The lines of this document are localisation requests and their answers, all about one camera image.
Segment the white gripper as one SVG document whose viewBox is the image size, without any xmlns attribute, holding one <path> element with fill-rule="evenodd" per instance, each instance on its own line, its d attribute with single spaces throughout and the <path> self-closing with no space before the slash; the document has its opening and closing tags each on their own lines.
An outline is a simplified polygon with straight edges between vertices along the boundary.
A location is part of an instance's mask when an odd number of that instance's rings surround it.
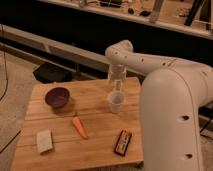
<svg viewBox="0 0 213 171">
<path fill-rule="evenodd" d="M 124 65 L 115 65 L 110 64 L 108 70 L 108 79 L 110 80 L 110 91 L 116 90 L 116 81 L 117 82 L 117 90 L 122 91 L 123 89 L 123 81 L 126 78 L 126 67 Z"/>
</svg>

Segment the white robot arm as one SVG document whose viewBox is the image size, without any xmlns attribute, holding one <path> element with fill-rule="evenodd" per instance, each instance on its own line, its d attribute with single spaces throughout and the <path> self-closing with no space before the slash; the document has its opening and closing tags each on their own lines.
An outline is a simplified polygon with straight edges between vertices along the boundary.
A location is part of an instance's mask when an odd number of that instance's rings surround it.
<svg viewBox="0 0 213 171">
<path fill-rule="evenodd" d="M 143 171 L 204 171 L 198 109 L 213 103 L 213 67 L 135 53 L 128 40 L 105 50 L 109 77 L 122 66 L 145 77 L 140 92 Z"/>
</svg>

